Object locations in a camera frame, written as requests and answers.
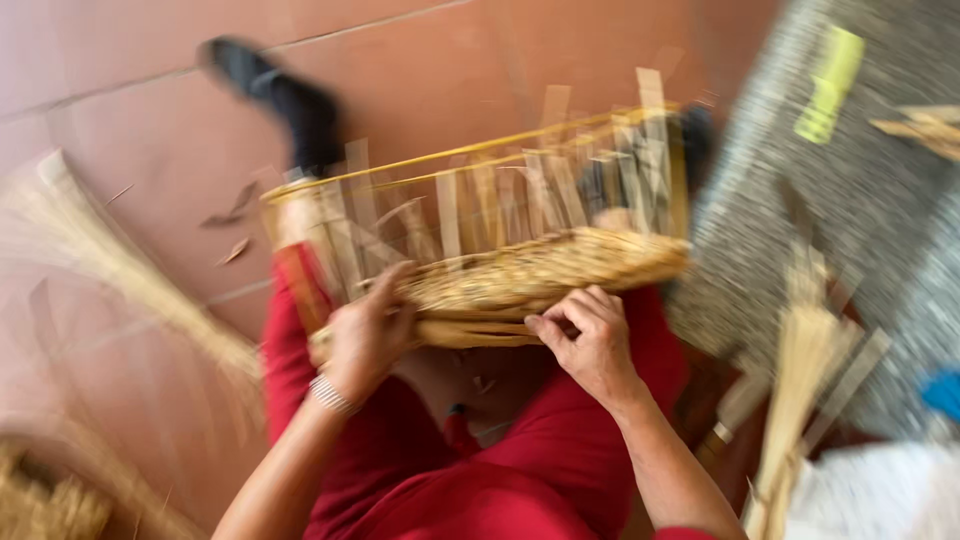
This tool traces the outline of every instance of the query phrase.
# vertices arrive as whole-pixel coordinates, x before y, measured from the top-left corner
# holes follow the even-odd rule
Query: bracelet
[[[337,392],[337,389],[333,387],[333,384],[330,384],[323,373],[310,382],[310,393],[326,408],[343,412],[347,416],[353,416],[360,411],[359,406],[347,401],[340,395],[340,392]]]

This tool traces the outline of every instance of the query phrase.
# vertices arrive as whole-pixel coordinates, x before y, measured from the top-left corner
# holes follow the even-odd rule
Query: white cloth
[[[960,444],[876,444],[804,463],[784,540],[960,539]]]

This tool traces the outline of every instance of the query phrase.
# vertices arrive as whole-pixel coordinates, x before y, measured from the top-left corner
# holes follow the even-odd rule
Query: red pants
[[[272,442],[316,376],[293,293],[277,266],[274,274],[276,294],[263,342]],[[624,296],[624,305],[636,371],[668,411],[686,383],[687,371],[663,319],[658,293],[654,287],[632,291]],[[420,397],[403,381],[387,379],[340,435],[304,538],[348,537],[351,527],[402,481],[459,459]],[[620,430],[559,368],[503,440],[470,459],[513,467],[542,480],[567,498],[601,538],[616,538],[626,524],[635,484]]]

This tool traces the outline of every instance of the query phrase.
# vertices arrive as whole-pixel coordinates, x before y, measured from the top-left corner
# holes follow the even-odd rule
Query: black shoe
[[[198,49],[217,79],[262,104],[286,121],[294,143],[293,162],[304,175],[322,178],[344,159],[336,102],[325,91],[284,73],[236,37],[220,36]]]

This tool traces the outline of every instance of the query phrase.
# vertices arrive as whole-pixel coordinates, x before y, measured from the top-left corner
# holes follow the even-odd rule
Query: wicker basket
[[[550,91],[564,94],[552,88],[546,102],[562,101],[549,99]],[[683,145],[679,128],[667,129],[662,101],[551,123],[564,115],[545,110],[547,127],[533,132],[380,167],[353,162],[353,172],[284,185],[262,198],[268,231],[278,249],[309,248],[314,267],[296,274],[323,276],[331,307],[359,298],[386,264],[412,258],[421,266],[400,292],[418,307],[422,343],[539,343],[523,317],[571,289],[624,291],[687,266]],[[516,151],[529,142],[539,148]],[[353,154],[366,156],[365,144]],[[440,159],[451,159],[447,168],[428,164]],[[372,181],[388,170],[415,176]],[[509,176],[517,172],[518,181]],[[378,198],[393,209],[378,215]],[[611,224],[605,218],[613,215],[622,219]],[[402,222],[406,236],[384,233],[389,219]],[[298,299],[301,319],[328,312],[311,303]],[[314,356],[322,357],[329,330],[307,318]]]
[[[399,292],[419,309],[422,344],[451,349],[539,344],[522,319],[571,289],[610,292],[669,280],[687,266],[677,238],[582,228],[420,267]],[[329,328],[311,336],[324,356]]]

